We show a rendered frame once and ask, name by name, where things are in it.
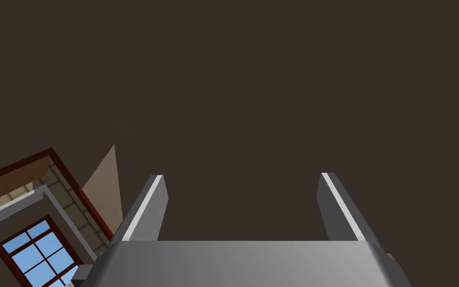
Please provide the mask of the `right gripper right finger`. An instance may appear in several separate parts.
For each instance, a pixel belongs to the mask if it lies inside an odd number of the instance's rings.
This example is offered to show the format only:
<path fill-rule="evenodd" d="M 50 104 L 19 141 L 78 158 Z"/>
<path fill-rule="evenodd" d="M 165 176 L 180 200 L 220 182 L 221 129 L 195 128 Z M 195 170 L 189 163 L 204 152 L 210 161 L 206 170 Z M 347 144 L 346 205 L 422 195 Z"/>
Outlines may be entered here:
<path fill-rule="evenodd" d="M 321 173 L 316 199 L 330 241 L 378 241 L 335 173 Z"/>

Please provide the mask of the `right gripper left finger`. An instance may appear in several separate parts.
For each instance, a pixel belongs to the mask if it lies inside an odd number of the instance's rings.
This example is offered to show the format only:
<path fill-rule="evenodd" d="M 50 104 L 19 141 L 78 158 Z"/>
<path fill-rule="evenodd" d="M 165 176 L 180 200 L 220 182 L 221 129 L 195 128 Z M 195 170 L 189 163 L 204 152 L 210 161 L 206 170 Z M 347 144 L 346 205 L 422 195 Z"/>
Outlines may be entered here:
<path fill-rule="evenodd" d="M 151 175 L 116 231 L 113 241 L 157 241 L 168 203 L 163 175 Z"/>

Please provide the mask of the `red-framed window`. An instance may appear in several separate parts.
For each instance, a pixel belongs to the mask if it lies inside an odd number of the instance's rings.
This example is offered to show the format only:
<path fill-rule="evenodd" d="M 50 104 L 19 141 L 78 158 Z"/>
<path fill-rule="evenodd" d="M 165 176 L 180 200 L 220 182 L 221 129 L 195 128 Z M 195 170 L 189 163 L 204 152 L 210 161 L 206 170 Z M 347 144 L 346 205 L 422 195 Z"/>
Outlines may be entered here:
<path fill-rule="evenodd" d="M 50 216 L 0 242 L 0 259 L 21 287 L 65 287 L 83 263 Z"/>

